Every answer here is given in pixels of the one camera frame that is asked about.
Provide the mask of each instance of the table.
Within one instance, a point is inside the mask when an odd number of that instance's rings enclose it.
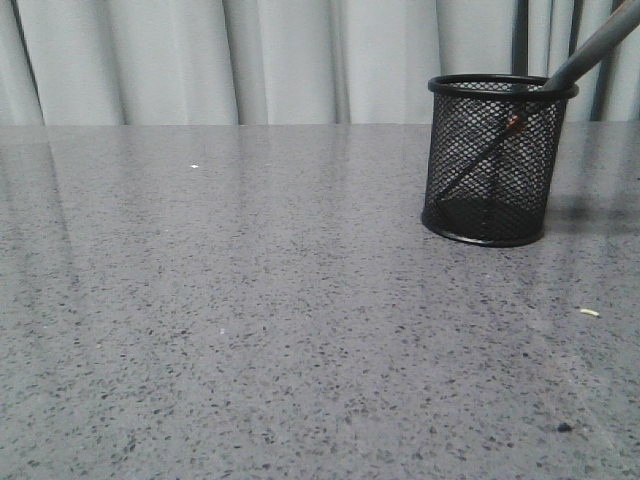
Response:
[[[636,479],[640,122],[512,249],[421,225],[428,136],[0,128],[3,478]]]

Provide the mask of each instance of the black mesh pen holder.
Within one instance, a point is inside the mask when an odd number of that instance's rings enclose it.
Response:
[[[422,223],[488,247],[543,235],[567,100],[578,87],[537,92],[541,77],[449,75],[435,94]]]

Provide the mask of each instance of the granite surface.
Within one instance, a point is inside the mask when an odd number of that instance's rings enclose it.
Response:
[[[427,150],[0,128],[0,477],[636,480],[640,123],[566,125],[512,249],[421,225]]]

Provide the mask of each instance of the dark speck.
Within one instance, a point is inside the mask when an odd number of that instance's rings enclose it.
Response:
[[[573,430],[573,427],[568,423],[562,422],[560,425],[558,425],[559,432],[570,432],[571,430]]]

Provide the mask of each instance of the white curtain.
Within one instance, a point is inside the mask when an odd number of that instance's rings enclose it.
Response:
[[[430,77],[549,75],[619,0],[0,0],[0,125],[430,123]],[[569,120],[640,115],[640,29]]]

